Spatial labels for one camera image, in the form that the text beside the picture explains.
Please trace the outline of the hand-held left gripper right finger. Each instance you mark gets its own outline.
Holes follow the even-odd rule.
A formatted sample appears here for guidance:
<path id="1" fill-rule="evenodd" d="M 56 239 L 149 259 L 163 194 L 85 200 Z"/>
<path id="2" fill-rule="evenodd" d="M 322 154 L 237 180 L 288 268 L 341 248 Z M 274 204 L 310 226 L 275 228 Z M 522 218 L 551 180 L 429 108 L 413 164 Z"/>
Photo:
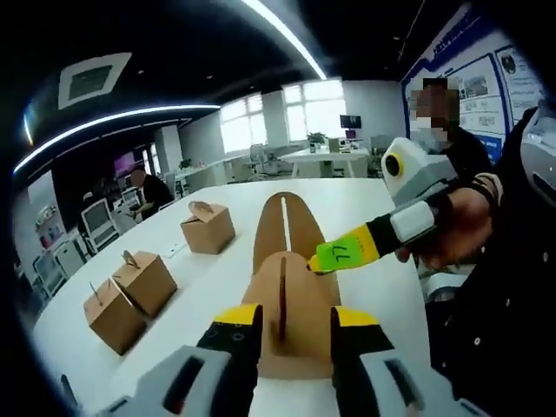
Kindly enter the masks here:
<path id="1" fill-rule="evenodd" d="M 341 416 L 476 416 L 451 383 L 406 361 L 372 315 L 334 306 L 330 315 L 332 382 Z"/>

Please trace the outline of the person's right hand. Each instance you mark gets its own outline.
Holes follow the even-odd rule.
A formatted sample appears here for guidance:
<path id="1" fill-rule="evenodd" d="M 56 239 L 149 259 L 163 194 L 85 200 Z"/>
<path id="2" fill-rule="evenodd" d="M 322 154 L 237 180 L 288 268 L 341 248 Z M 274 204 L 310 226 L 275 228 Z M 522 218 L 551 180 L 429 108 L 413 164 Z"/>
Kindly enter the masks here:
<path id="1" fill-rule="evenodd" d="M 432 269 L 459 263 L 480 249 L 492 233 L 491 208 L 498 205 L 497 196 L 490 181 L 456 189 L 448 195 L 452 210 L 445 222 L 430 235 L 397 250 L 396 258 L 406 262 L 413 256 Z"/>

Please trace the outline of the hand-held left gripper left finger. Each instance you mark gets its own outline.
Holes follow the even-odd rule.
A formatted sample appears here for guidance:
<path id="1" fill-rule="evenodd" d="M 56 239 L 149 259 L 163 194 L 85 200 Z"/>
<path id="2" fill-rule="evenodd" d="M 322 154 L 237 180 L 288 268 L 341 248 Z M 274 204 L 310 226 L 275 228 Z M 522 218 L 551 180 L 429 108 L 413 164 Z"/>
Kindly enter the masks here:
<path id="1" fill-rule="evenodd" d="M 145 373 L 108 416 L 247 416 L 258 381 L 262 306 L 216 316 L 194 346 L 178 348 Z"/>

